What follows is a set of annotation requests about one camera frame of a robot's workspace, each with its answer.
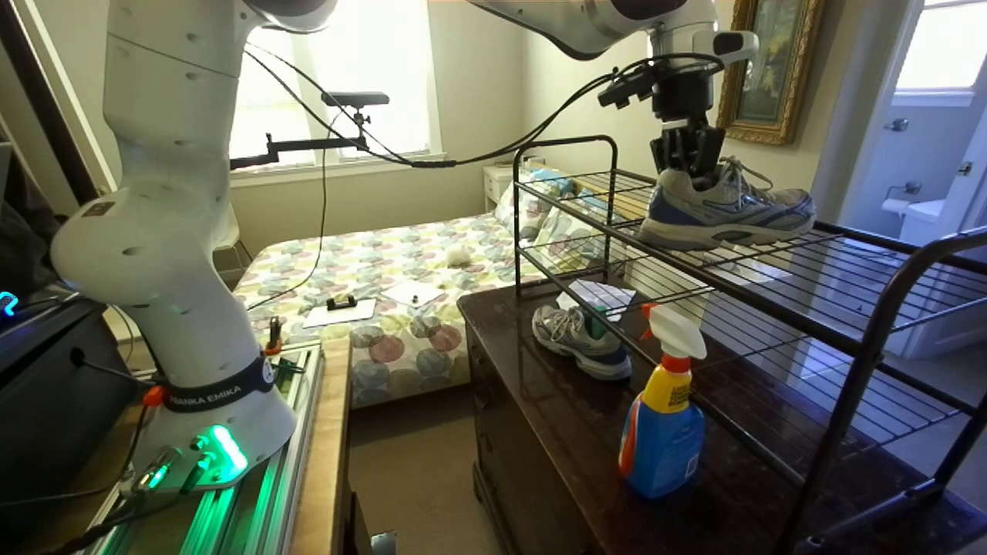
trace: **floral bedspread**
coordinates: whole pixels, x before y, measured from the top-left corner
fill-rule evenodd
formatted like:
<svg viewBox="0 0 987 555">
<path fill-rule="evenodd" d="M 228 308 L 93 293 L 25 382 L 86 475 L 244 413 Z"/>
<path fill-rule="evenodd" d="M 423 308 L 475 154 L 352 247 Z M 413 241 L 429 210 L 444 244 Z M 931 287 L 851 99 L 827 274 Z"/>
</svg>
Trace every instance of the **floral bedspread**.
<svg viewBox="0 0 987 555">
<path fill-rule="evenodd" d="M 275 318 L 287 342 L 345 327 L 352 407 L 370 407 L 469 382 L 456 299 L 512 284 L 512 256 L 512 231 L 494 213 L 305 237 L 265 247 L 234 296 L 262 342 Z M 358 299 L 355 318 L 321 321 L 339 296 Z"/>
</svg>

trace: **cleaning spray bottle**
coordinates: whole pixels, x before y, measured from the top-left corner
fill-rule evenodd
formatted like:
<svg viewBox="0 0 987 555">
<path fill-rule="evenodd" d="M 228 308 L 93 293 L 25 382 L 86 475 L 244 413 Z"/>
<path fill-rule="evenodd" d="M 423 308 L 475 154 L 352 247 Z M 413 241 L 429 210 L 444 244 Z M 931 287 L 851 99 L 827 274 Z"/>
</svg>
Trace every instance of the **cleaning spray bottle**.
<svg viewBox="0 0 987 555">
<path fill-rule="evenodd" d="M 694 478 L 703 450 L 703 410 L 688 401 L 691 361 L 706 358 L 700 324 L 672 305 L 648 315 L 660 364 L 626 413 L 617 469 L 642 496 L 657 500 Z"/>
</svg>

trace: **bed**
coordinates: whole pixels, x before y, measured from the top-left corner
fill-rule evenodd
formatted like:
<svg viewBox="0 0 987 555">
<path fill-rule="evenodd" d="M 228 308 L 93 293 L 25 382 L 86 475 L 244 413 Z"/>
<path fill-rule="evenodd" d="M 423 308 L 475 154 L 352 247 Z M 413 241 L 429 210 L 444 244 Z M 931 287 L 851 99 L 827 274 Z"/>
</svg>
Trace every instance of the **bed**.
<svg viewBox="0 0 987 555">
<path fill-rule="evenodd" d="M 527 167 L 521 179 L 546 194 L 571 194 L 586 210 L 605 210 L 552 167 Z M 521 237 L 546 244 L 558 265 L 598 256 L 598 244 L 564 241 L 589 228 L 543 200 L 521 194 L 518 216 Z M 512 219 L 506 191 L 497 210 L 478 216 L 271 244 L 250 262 L 234 296 L 259 339 L 275 318 L 284 321 L 287 342 L 349 333 L 352 407 L 453 389 L 469 382 L 456 299 L 515 284 Z M 358 305 L 324 308 L 327 299 L 345 296 Z"/>
</svg>

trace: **picture frame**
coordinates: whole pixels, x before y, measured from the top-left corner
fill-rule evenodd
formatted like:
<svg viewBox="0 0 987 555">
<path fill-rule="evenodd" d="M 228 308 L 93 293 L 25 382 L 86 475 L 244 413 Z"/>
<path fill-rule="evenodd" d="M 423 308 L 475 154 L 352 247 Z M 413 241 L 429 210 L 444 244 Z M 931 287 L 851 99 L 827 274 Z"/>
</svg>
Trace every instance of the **picture frame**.
<svg viewBox="0 0 987 555">
<path fill-rule="evenodd" d="M 716 126 L 759 145 L 796 136 L 820 15 L 824 0 L 734 0 L 731 28 L 759 34 L 759 52 L 725 68 Z"/>
</svg>

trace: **gray sneaker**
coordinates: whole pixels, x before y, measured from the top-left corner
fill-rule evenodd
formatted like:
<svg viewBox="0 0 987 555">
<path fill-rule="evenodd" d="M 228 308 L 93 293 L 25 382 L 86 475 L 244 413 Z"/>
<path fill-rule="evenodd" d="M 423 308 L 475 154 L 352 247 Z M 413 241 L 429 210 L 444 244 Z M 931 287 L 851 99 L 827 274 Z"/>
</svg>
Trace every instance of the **gray sneaker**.
<svg viewBox="0 0 987 555">
<path fill-rule="evenodd" d="M 623 342 L 580 308 L 540 305 L 531 318 L 531 333 L 543 348 L 577 358 L 577 367 L 598 382 L 632 376 Z"/>
<path fill-rule="evenodd" d="M 682 170 L 663 170 L 638 237 L 654 247 L 712 250 L 790 241 L 811 228 L 808 191 L 753 188 L 740 170 L 746 167 L 731 157 L 719 160 L 712 179 L 697 182 Z"/>
</svg>

